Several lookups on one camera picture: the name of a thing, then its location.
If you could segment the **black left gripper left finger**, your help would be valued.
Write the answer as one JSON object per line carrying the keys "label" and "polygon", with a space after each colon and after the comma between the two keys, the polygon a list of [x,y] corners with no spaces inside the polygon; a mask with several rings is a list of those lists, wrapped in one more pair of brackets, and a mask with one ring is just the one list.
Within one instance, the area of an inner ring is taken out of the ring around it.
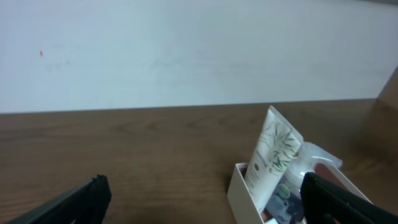
{"label": "black left gripper left finger", "polygon": [[8,224],[102,224],[111,197],[108,178],[97,175],[87,183],[8,221]]}

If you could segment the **clear bottle blue liquid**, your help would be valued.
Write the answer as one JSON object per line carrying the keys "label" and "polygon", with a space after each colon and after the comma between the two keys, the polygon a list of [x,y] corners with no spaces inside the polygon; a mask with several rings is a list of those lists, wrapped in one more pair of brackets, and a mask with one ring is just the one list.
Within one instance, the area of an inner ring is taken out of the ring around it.
{"label": "clear bottle blue liquid", "polygon": [[343,161],[319,146],[304,142],[274,189],[265,210],[281,224],[301,223],[304,219],[300,189],[307,172],[314,172],[317,164],[340,168]]}

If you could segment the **white cream tube gold cap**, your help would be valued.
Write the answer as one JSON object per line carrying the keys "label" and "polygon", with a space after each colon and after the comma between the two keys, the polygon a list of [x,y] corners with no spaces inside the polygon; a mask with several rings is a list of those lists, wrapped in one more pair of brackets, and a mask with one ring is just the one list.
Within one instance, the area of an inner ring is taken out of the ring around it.
{"label": "white cream tube gold cap", "polygon": [[244,176],[258,212],[265,208],[290,162],[297,157],[302,144],[303,136],[270,106]]}

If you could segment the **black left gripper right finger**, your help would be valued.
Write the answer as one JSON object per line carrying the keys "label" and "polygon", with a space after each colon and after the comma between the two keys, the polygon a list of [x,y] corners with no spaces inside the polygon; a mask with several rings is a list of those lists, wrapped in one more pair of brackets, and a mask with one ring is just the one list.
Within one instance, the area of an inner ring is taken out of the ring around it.
{"label": "black left gripper right finger", "polygon": [[308,172],[300,189],[308,224],[397,224],[397,216]]}

